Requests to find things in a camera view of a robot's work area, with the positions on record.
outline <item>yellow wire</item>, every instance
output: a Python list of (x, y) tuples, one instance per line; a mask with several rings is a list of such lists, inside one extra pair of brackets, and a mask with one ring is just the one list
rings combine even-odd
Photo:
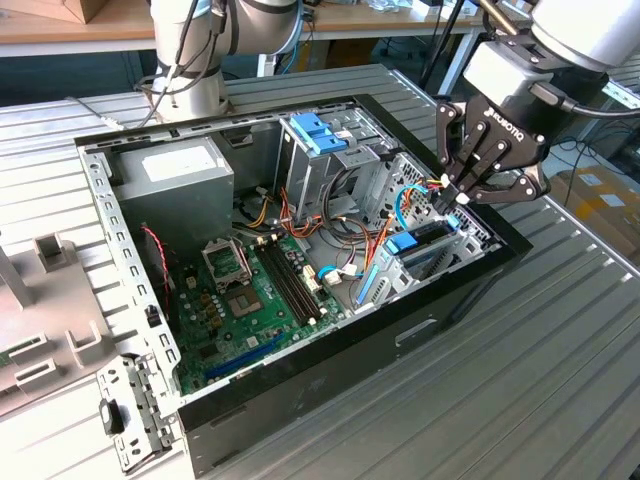
[(251, 222), (247, 225), (249, 228), (255, 228), (264, 222), (265, 217), (267, 216), (267, 204), (269, 203), (269, 199), (265, 198), (264, 203), (262, 204), (262, 211), (260, 212), (260, 216), (257, 218), (255, 222)]

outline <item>blue pcie slot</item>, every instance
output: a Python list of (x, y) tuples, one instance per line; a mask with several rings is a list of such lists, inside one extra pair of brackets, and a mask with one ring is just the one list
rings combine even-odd
[(257, 360), (258, 358), (262, 357), (263, 355), (266, 355), (267, 353), (270, 353), (273, 350), (275, 350), (277, 343), (280, 340), (282, 340), (283, 337), (284, 337), (284, 333), (281, 333), (280, 335), (276, 335), (271, 340), (269, 340), (268, 343), (265, 343), (264, 345), (256, 347), (253, 350), (249, 350), (248, 352), (245, 352), (236, 358), (228, 360), (222, 365), (218, 365), (217, 367), (210, 368), (204, 373), (204, 375), (205, 377), (207, 377), (207, 379), (213, 379), (216, 377), (221, 377), (222, 375), (225, 375), (233, 370), (237, 370), (243, 365), (247, 365), (253, 362), (254, 360)]

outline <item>green circuit board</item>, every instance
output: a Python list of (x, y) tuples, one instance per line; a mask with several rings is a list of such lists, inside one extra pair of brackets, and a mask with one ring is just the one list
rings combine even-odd
[[(292, 237), (279, 240), (278, 247), (290, 258), (295, 256), (300, 266), (307, 265)], [(315, 325), (300, 326), (256, 252), (251, 248), (244, 251), (252, 271), (251, 284), (236, 285), (224, 293), (216, 290), (204, 259), (170, 272), (176, 284), (171, 315), (173, 322), (178, 322), (174, 337), (182, 355), (177, 372), (183, 394), (223, 376), (212, 376), (216, 368), (222, 368), (224, 375), (231, 374), (344, 318), (338, 302), (326, 290), (309, 291), (324, 314)], [(226, 254), (216, 261), (225, 271), (234, 268)], [(196, 279), (194, 288), (188, 287), (189, 277)], [(239, 309), (251, 308), (257, 309), (238, 316)]]

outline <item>blue cable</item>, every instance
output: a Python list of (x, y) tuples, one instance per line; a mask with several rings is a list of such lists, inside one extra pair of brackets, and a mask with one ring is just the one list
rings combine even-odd
[(422, 185), (411, 184), (411, 185), (406, 185), (400, 189), (400, 192), (398, 192), (398, 196), (396, 197), (395, 211), (396, 211), (396, 217), (398, 218), (398, 223), (405, 230), (408, 230), (409, 226), (407, 225), (407, 222), (405, 222), (404, 217), (402, 216), (402, 194), (412, 188), (415, 190), (418, 190), (420, 193), (423, 193), (424, 195), (429, 194), (429, 191), (426, 188), (424, 188)]
[(324, 277), (327, 273), (337, 269), (338, 267), (336, 267), (335, 265), (327, 265), (326, 267), (320, 269), (320, 271), (318, 272), (318, 278), (322, 280), (322, 277)]
[(293, 55), (291, 55), (291, 60), (289, 61), (289, 64), (286, 67), (284, 67), (284, 70), (280, 75), (284, 75), (289, 71), (289, 68), (291, 68), (291, 65), (293, 65), (293, 62), (295, 61), (297, 54), (298, 54), (298, 43), (296, 42), (296, 45), (293, 47)]

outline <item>motherboard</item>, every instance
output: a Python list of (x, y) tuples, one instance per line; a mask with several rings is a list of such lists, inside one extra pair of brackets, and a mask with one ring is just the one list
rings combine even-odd
[[(203, 258), (170, 272), (170, 324), (182, 353), (183, 394), (344, 318), (338, 302), (313, 280), (294, 238), (219, 248), (227, 243), (210, 244)], [(238, 280), (229, 281), (231, 274)]]

